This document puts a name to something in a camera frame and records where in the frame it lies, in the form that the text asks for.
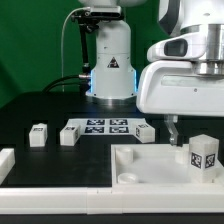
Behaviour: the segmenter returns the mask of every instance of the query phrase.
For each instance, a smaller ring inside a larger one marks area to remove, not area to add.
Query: white block
[[[133,123],[133,135],[142,143],[155,142],[155,129],[147,123]]]
[[[30,133],[30,147],[44,147],[47,140],[47,125],[33,125]]]
[[[219,140],[199,135],[190,138],[189,174],[192,182],[210,183],[216,177]]]
[[[14,149],[2,149],[0,152],[0,184],[2,184],[14,164]]]
[[[64,146],[74,146],[80,138],[80,132],[80,125],[66,125],[60,132],[60,144]]]

